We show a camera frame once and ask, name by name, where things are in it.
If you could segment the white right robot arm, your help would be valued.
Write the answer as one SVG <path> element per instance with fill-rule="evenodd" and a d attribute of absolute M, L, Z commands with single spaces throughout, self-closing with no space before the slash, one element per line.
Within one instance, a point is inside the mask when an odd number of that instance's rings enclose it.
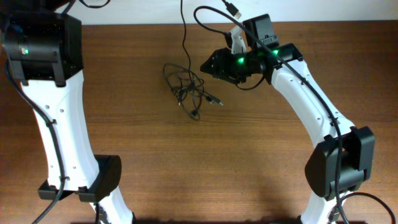
<path fill-rule="evenodd" d="M 299 223 L 336 223 L 338 207 L 371 175 L 375 137 L 345 118 L 311 76 L 292 43 L 280 45 L 268 14 L 245 20 L 226 35 L 200 70 L 238 85 L 258 73 L 290 104 L 314 151 L 305 166 L 312 190 Z"/>

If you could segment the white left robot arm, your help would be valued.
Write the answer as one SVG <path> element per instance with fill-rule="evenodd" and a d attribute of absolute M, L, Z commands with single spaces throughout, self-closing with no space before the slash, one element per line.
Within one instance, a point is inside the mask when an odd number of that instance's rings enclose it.
<path fill-rule="evenodd" d="M 96 223 L 134 223 L 119 189 L 122 164 L 94 154 L 83 109 L 82 24 L 73 1 L 2 1 L 5 72 L 33 109 L 48 164 L 38 194 L 51 207 L 71 194 L 90 204 Z"/>

